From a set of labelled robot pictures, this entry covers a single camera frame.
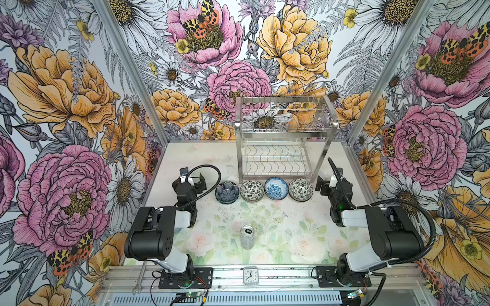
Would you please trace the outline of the dark grey petal bowl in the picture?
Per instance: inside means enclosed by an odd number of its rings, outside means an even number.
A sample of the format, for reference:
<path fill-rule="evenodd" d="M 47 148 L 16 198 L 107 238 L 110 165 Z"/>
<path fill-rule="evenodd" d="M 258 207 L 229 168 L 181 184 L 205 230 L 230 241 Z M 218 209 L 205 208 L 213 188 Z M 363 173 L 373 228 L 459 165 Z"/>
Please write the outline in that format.
<path fill-rule="evenodd" d="M 240 188 L 232 181 L 224 181 L 215 189 L 215 198 L 223 205 L 234 203 L 239 196 Z"/>

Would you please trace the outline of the blue floral bowl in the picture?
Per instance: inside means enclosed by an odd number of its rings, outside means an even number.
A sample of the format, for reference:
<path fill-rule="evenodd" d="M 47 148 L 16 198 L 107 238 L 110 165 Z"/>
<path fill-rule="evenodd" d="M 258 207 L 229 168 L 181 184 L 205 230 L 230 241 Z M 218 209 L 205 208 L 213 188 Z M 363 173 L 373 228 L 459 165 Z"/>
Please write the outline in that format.
<path fill-rule="evenodd" d="M 288 184 L 279 177 L 269 178 L 264 185 L 265 194 L 272 200 L 283 200 L 288 196 Z"/>

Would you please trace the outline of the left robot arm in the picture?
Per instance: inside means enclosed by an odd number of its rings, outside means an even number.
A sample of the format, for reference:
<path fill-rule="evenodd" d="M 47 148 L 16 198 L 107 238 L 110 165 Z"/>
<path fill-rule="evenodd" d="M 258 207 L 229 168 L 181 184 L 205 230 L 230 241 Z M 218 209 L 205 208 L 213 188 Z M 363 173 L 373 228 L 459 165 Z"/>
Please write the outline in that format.
<path fill-rule="evenodd" d="M 124 253 L 127 258 L 152 261 L 171 274 L 193 276 L 193 262 L 189 255 L 174 246 L 176 230 L 192 228 L 197 220 L 194 200 L 207 189 L 203 176 L 181 177 L 172 183 L 177 205 L 142 207 L 138 210 L 126 238 Z"/>

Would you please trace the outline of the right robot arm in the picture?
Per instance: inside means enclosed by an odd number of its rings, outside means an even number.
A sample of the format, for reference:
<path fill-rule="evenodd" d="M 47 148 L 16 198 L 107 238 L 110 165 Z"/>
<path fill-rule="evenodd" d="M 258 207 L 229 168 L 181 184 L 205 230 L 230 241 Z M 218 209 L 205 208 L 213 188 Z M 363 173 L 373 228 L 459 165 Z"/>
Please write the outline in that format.
<path fill-rule="evenodd" d="M 342 254 L 334 271 L 344 285 L 360 284 L 368 272 L 382 269 L 393 261 L 409 260 L 419 255 L 425 245 L 401 205 L 383 208 L 380 204 L 356 207 L 352 184 L 347 179 L 326 181 L 317 178 L 315 190 L 330 201 L 330 217 L 340 228 L 365 228 L 369 242 L 357 251 Z"/>

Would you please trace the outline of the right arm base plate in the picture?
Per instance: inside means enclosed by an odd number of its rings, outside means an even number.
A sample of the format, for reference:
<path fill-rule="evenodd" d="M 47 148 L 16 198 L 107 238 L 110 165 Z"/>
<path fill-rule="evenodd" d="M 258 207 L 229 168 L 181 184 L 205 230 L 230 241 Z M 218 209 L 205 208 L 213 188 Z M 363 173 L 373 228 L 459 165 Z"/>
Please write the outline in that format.
<path fill-rule="evenodd" d="M 311 271 L 311 277 L 317 280 L 320 288 L 372 286 L 368 274 L 350 270 L 339 272 L 336 266 L 316 266 Z"/>

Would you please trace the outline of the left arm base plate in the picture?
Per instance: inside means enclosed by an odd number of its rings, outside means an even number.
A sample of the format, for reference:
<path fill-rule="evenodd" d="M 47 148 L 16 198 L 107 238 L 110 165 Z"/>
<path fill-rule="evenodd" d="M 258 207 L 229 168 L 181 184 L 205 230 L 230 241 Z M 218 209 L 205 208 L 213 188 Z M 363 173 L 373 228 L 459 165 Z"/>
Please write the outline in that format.
<path fill-rule="evenodd" d="M 211 267 L 199 267 L 187 270 L 182 274 L 163 272 L 159 283 L 159 289 L 211 289 L 214 269 Z"/>

